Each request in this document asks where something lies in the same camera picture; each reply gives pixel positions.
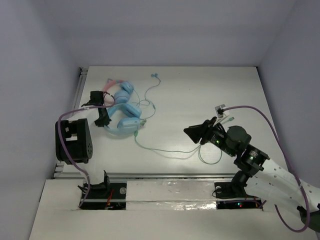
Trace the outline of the large light blue headphones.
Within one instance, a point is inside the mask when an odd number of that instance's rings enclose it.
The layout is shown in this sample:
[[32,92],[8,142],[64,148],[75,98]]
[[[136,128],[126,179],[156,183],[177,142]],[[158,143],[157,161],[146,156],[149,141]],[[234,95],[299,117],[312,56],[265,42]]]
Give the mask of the large light blue headphones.
[[134,134],[146,123],[146,119],[141,118],[142,110],[131,103],[119,103],[107,109],[109,118],[117,112],[121,111],[125,117],[120,119],[116,128],[110,128],[108,125],[104,129],[112,135],[129,135]]

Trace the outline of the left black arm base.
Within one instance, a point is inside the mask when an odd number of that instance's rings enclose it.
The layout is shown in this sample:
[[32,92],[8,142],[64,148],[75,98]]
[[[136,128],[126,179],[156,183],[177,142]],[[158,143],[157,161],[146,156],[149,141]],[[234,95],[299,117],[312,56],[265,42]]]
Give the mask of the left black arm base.
[[113,182],[104,171],[103,181],[98,184],[91,184],[88,191],[88,184],[77,186],[81,191],[79,208],[81,210],[125,210],[126,209],[126,182]]

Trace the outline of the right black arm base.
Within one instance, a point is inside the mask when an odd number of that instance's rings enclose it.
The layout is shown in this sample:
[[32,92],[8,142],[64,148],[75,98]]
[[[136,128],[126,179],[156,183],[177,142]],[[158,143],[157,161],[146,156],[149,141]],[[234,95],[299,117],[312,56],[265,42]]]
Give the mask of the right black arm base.
[[245,191],[249,176],[238,171],[229,182],[215,182],[212,196],[217,199],[218,210],[261,209],[266,203]]

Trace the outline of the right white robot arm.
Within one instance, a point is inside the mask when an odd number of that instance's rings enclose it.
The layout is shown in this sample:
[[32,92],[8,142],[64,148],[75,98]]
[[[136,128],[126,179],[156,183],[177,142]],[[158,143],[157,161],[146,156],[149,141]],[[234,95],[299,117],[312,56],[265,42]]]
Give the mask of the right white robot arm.
[[234,158],[238,172],[229,182],[215,184],[217,199],[261,198],[298,216],[308,228],[320,230],[320,190],[279,166],[265,152],[250,144],[252,137],[241,126],[224,129],[216,118],[185,128],[196,144],[211,143]]

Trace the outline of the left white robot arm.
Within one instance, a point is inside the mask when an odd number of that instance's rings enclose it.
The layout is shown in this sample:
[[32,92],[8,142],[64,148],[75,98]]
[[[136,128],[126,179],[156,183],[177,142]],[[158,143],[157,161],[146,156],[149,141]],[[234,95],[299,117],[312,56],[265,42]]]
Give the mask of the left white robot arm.
[[86,183],[80,187],[84,194],[95,192],[100,197],[111,193],[109,176],[104,172],[103,180],[91,184],[88,171],[80,164],[88,164],[93,156],[93,142],[90,126],[103,128],[111,122],[107,108],[115,104],[112,97],[110,105],[105,105],[106,91],[92,91],[89,101],[76,109],[64,113],[55,123],[55,154],[57,160],[74,166],[84,177]]

